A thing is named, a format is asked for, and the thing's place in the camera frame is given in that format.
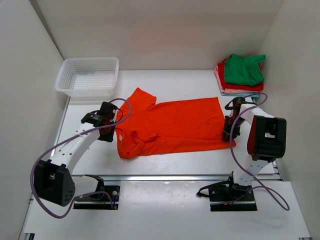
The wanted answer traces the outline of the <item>orange t shirt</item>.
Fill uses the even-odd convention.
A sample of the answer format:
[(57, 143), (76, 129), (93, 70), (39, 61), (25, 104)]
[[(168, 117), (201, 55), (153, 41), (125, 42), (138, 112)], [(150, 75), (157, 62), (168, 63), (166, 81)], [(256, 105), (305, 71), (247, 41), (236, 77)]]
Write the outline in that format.
[(156, 100), (137, 88), (121, 106), (128, 119), (115, 127), (120, 158), (229, 148), (222, 140), (225, 118), (217, 97)]

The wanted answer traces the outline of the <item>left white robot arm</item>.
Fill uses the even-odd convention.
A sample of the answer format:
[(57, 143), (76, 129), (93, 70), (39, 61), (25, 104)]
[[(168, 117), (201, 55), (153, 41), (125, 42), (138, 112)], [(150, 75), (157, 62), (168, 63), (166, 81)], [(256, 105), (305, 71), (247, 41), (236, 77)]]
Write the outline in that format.
[(100, 109), (88, 112), (80, 121), (74, 135), (54, 146), (53, 156), (39, 157), (30, 173), (30, 186), (35, 200), (41, 207), (43, 201), (65, 207), (76, 198), (91, 196), (99, 199), (105, 195), (103, 179), (85, 174), (72, 177), (79, 160), (95, 141), (111, 143), (117, 125), (119, 108), (111, 101), (104, 101)]

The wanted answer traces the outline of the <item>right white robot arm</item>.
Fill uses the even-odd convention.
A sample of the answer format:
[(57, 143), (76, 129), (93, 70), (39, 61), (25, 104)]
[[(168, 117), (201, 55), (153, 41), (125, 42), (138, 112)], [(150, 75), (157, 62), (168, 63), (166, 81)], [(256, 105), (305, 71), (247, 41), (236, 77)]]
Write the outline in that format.
[(224, 107), (230, 111), (224, 117), (222, 140), (233, 144), (240, 136), (244, 122), (250, 124), (247, 140), (247, 156), (242, 167), (229, 176), (230, 184), (224, 187), (224, 195), (236, 200), (251, 187), (254, 177), (269, 163), (282, 158), (286, 151), (287, 121), (264, 112), (254, 102), (236, 97)]

